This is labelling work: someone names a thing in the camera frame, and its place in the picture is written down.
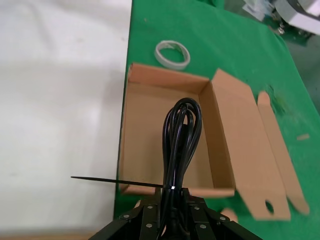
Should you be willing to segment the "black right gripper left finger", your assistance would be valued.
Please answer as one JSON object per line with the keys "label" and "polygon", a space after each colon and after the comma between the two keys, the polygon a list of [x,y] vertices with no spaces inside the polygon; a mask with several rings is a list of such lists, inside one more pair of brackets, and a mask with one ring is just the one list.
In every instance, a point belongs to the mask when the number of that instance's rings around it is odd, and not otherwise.
{"label": "black right gripper left finger", "polygon": [[140,201],[139,206],[120,215],[99,230],[91,240],[156,240],[160,224],[161,190]]}

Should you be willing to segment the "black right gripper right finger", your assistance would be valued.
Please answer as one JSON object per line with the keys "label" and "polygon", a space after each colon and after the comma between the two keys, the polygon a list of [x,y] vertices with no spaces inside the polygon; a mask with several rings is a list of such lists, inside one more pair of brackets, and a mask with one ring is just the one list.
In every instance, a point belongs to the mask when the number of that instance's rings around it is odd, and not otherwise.
{"label": "black right gripper right finger", "polygon": [[210,209],[201,197],[192,196],[183,188],[186,227],[191,240],[254,240],[255,234],[230,220],[213,209]]}

